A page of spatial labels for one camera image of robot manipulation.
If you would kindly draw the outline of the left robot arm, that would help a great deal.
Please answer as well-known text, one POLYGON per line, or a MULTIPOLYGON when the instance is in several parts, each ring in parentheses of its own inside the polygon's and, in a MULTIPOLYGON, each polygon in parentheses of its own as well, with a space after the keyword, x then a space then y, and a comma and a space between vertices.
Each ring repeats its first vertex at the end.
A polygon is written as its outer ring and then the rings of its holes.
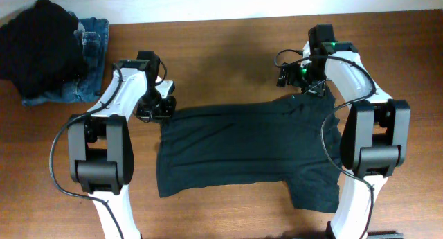
POLYGON ((173 115, 174 83, 159 75, 164 63, 121 60, 99 101, 68 126, 70 174, 98 212, 106 238, 141 238, 134 221, 129 183, 134 152, 128 122, 164 123, 173 115))

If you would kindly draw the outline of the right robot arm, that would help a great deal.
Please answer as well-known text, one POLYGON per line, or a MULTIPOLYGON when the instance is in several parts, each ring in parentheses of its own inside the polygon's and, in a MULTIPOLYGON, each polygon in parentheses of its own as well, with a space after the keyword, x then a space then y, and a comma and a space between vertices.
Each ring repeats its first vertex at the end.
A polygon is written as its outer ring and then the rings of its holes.
POLYGON ((306 43, 301 58, 275 63, 278 86, 294 85, 317 94, 331 81, 343 97, 338 111, 348 107, 341 136, 341 166, 345 183, 326 238, 402 238, 397 232, 369 233, 374 204, 395 168, 406 158, 410 106, 394 100, 371 77, 350 42, 306 43))

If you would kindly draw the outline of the black folded garment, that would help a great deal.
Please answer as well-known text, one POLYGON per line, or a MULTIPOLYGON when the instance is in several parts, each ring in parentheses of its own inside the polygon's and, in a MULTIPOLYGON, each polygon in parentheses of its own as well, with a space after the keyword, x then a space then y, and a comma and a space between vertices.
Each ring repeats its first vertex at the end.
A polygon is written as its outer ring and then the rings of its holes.
POLYGON ((34 98, 85 77, 79 21, 50 0, 37 0, 1 27, 1 79, 34 98))

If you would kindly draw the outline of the black Nike t-shirt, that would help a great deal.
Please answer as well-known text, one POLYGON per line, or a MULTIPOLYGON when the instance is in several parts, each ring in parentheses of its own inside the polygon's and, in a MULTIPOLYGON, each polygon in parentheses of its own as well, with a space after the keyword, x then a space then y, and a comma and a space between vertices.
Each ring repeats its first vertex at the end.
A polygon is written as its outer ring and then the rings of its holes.
POLYGON ((265 103, 177 111, 161 125, 161 197, 190 188, 285 182, 297 209, 334 213, 341 135, 335 99, 289 95, 265 103))

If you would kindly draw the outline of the folded blue jeans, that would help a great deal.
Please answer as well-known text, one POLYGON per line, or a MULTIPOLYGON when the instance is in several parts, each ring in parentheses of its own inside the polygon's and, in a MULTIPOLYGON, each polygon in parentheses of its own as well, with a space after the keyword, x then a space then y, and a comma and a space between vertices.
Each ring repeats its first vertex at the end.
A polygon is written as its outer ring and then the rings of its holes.
POLYGON ((95 17, 79 19, 74 32, 87 66, 86 75, 64 83, 60 89, 46 91, 34 98, 23 97, 23 106, 44 103, 93 103, 100 96, 109 42, 109 21, 95 17))

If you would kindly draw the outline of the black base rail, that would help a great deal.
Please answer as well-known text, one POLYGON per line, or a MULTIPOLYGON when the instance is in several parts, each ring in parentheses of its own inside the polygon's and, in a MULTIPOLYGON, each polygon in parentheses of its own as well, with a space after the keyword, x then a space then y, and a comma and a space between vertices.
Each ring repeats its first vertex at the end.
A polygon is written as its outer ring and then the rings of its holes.
MULTIPOLYGON (((327 239, 335 239, 335 235, 332 232, 331 222, 327 223, 325 230, 325 237, 327 239)), ((404 239, 404 234, 396 231, 375 231, 370 232, 365 236, 365 239, 404 239)))

